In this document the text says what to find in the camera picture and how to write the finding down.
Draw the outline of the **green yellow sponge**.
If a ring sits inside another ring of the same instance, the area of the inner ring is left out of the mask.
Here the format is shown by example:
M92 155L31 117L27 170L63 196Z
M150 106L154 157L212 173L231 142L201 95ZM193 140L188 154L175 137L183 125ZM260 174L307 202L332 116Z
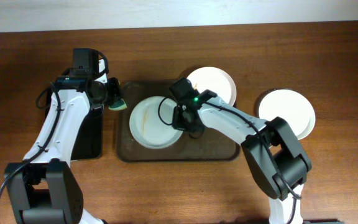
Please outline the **green yellow sponge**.
M126 108L127 108L127 105L123 98L121 98L120 100L117 100L114 103L111 103L109 105L109 109L112 111L120 111L120 110L124 110Z

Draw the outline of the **light blue plate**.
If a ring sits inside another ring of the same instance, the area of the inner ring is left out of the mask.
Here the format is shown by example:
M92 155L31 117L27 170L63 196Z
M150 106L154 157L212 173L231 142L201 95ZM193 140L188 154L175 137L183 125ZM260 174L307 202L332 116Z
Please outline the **light blue plate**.
M183 134L171 125L176 105L163 96L151 96L139 102L129 118L133 138L149 149L164 149L176 143Z

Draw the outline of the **pink white plate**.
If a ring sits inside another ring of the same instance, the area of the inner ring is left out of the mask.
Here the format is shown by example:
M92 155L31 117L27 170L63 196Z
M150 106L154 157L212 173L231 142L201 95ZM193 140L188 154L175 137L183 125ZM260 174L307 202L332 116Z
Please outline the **pink white plate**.
M187 79L198 92L211 90L230 106L234 105L237 96L236 85L224 70L216 67L201 67L191 72Z

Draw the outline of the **white plate with stain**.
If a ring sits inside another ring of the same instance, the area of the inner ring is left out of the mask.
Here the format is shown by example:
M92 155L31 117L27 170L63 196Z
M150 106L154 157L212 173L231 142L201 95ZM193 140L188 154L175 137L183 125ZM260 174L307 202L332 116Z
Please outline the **white plate with stain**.
M269 91L259 100L255 110L262 119L283 118L298 140L309 136L316 124L316 114L309 100L289 89Z

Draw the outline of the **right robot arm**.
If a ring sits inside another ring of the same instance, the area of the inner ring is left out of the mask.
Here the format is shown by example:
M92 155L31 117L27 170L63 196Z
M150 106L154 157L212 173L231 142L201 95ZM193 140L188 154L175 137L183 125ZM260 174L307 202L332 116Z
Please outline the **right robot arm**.
M289 124L266 121L229 106L206 90L170 89L177 105L175 129L195 132L211 128L240 145L255 183L269 197L269 223L303 223L301 191L312 165Z

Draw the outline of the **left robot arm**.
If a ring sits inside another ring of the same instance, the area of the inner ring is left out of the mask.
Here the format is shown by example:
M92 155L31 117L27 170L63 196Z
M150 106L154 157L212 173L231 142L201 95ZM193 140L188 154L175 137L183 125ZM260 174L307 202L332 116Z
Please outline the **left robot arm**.
M117 78L58 78L50 84L48 115L21 162L9 163L0 186L16 223L104 223L84 208L70 162L83 120L106 105L123 109Z

